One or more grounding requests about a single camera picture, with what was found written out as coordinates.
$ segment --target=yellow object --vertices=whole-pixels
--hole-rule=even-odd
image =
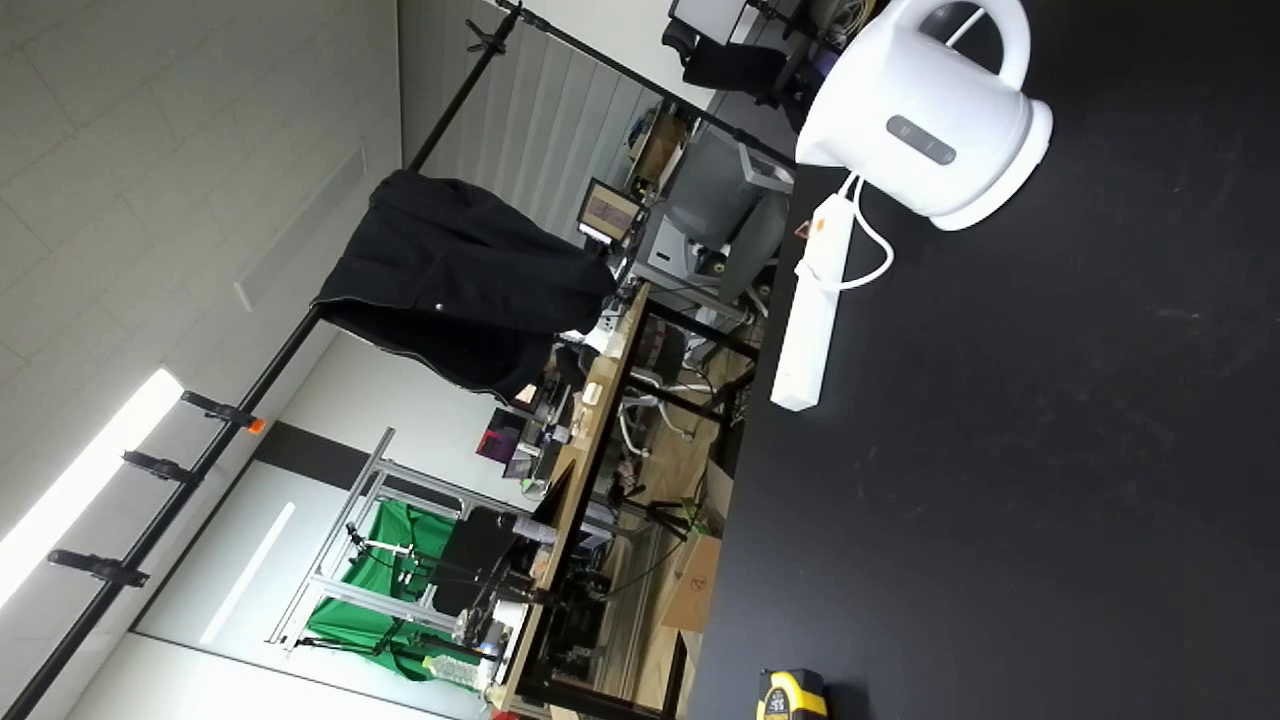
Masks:
[[[763,692],[756,705],[756,720],[824,720],[829,697],[824,679],[814,672],[763,672]]]

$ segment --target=green object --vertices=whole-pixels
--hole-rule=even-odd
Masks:
[[[452,536],[452,520],[399,500],[385,500],[369,540],[413,546],[413,550],[389,550],[389,546],[363,545],[345,583],[396,596],[396,598],[420,598],[447,536]],[[436,665],[469,665],[469,667],[474,665],[474,656],[460,653],[447,638],[447,633],[405,625],[396,615],[385,615],[346,598],[318,598],[314,612],[306,615],[306,633],[314,633],[328,646],[361,653],[409,679],[432,679]]]

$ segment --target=black jacket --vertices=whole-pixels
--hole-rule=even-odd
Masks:
[[[318,317],[417,354],[474,390],[537,380],[565,329],[592,329],[613,290],[579,251],[463,180],[389,174],[328,270]]]

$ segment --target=white electric kettle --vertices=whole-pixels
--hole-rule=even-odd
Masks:
[[[921,33],[951,0],[890,0],[835,61],[796,141],[796,165],[835,165],[960,232],[993,216],[1044,161],[1050,112],[1028,99],[1021,0],[974,0],[998,26],[998,70]]]

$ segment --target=black countertop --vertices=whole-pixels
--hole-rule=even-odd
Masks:
[[[835,720],[1280,711],[1280,26],[1028,17],[1031,185],[960,237],[869,193],[899,262],[845,298],[824,403],[767,408],[763,363],[691,720],[781,665]]]

